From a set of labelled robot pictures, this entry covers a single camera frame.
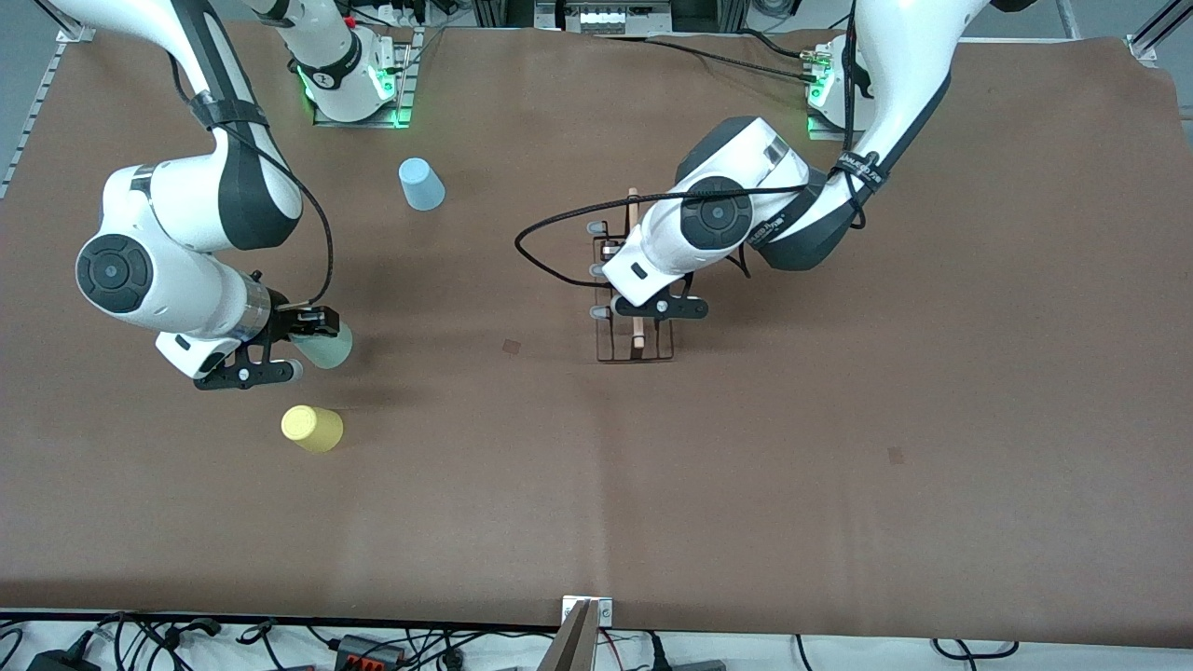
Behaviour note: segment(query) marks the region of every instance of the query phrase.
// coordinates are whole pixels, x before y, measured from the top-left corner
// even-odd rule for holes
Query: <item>wooden stick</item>
[[[637,189],[630,189],[630,196],[637,196],[637,195],[638,195],[638,190]],[[638,226],[638,204],[637,203],[630,203],[626,207],[626,210],[629,211],[629,217],[630,217],[630,230],[633,230],[633,227]],[[633,339],[630,340],[630,344],[631,344],[631,346],[635,350],[645,350],[647,349],[647,327],[643,324],[643,320],[642,320],[641,316],[631,318],[631,320],[632,320],[632,324],[633,324]]]

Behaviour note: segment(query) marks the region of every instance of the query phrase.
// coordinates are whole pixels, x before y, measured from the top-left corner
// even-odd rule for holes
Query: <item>yellow plastic cup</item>
[[[282,433],[309,453],[326,453],[344,437],[344,420],[326,408],[295,406],[282,415]]]

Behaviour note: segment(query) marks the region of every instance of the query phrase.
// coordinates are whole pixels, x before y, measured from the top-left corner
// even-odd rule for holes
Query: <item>power adapter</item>
[[[100,671],[99,666],[86,659],[74,660],[64,650],[39,652],[29,663],[29,671]]]
[[[335,646],[335,667],[360,671],[397,671],[406,652],[360,636],[344,636]]]

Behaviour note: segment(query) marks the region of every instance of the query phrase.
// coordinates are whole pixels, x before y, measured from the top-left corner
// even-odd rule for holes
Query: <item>connector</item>
[[[444,653],[443,663],[447,671],[464,671],[464,651],[458,647],[451,648]]]
[[[801,51],[799,60],[805,63],[828,67],[833,64],[833,54],[827,51]]]
[[[401,647],[360,636],[344,636],[335,647],[335,669],[397,671],[404,660],[406,651]]]
[[[64,650],[48,650],[33,657],[29,671],[100,671],[100,669],[86,659],[75,659],[74,654]]]

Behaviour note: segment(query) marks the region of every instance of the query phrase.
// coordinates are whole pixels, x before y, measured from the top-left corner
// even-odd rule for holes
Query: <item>table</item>
[[[6,605],[550,623],[595,593],[631,628],[1193,644],[1193,155],[1167,75],[1121,43],[962,45],[866,230],[812,272],[701,272],[711,315],[676,361],[610,367],[591,294],[513,235],[668,189],[729,116],[828,167],[797,85],[450,30],[410,129],[314,129],[280,41],[229,32],[332,217],[327,301],[357,351],[198,393],[86,304],[72,269],[107,174],[210,144],[159,50],[67,49],[0,203]],[[447,185],[428,214],[402,201],[412,155]],[[531,244],[582,273],[583,224]],[[222,257],[304,295],[317,220]],[[289,444],[298,402],[340,411],[342,447]]]

